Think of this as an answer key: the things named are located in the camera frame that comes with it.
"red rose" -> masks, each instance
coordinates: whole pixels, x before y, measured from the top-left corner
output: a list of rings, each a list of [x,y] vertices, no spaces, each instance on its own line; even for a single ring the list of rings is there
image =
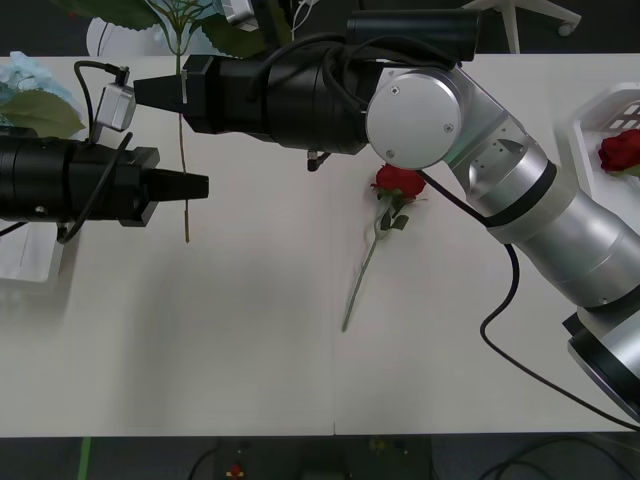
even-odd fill
[[[640,165],[640,131],[627,130],[605,138],[598,154],[605,172],[623,172]]]
[[[400,190],[405,199],[415,200],[426,184],[427,182],[413,170],[404,170],[386,164],[378,170],[376,183],[371,186],[389,191]]]

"white chair leg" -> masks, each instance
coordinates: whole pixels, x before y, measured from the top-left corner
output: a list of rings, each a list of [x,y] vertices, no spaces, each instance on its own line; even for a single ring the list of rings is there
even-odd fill
[[[501,0],[474,0],[471,3],[467,3],[461,8],[473,8],[475,10],[488,10],[501,4]]]
[[[511,53],[520,53],[520,40],[518,40],[516,7],[513,2],[505,2],[502,5],[502,18],[504,20],[504,29],[507,32],[509,51]]]
[[[541,13],[548,17],[557,18],[572,25],[578,25],[582,18],[577,13],[573,13],[566,8],[562,8],[555,3],[551,3],[548,0],[515,0],[516,6],[524,8],[525,10],[531,10],[532,12]]]

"plastic basket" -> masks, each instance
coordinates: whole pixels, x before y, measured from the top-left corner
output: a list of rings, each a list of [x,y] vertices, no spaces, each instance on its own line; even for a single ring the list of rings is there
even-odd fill
[[[11,224],[0,220],[0,230]],[[30,223],[0,238],[0,288],[51,291],[58,280],[63,251],[56,236],[55,224]]]
[[[597,95],[573,117],[567,136],[580,187],[640,233],[640,179],[600,168],[602,140],[640,129],[640,83],[620,83]]]

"table surface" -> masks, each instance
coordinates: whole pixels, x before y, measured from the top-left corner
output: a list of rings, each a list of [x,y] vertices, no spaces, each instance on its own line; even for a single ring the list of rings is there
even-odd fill
[[[81,99],[74,59],[43,59]],[[132,78],[170,58],[115,60]],[[485,56],[465,65],[538,140],[569,151],[570,116],[640,79],[640,56]],[[87,72],[94,100],[106,77]],[[179,169],[177,117],[140,107],[132,145]],[[120,135],[107,132],[114,146]],[[0,290],[0,435],[329,435],[593,431],[617,427],[529,379],[480,339],[510,281],[504,249],[435,192],[376,252],[351,327],[381,164],[370,148],[308,174],[303,152],[186,134],[209,200],[160,206],[145,229],[85,227],[56,291]],[[458,194],[444,166],[431,169]],[[572,306],[523,255],[520,291],[490,336],[550,380],[623,414],[566,351]]]

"green tape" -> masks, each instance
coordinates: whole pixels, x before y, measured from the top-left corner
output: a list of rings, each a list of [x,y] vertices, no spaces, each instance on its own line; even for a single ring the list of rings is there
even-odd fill
[[[80,447],[80,466],[78,467],[78,480],[87,480],[90,455],[91,437],[84,437],[82,439],[82,446]]]

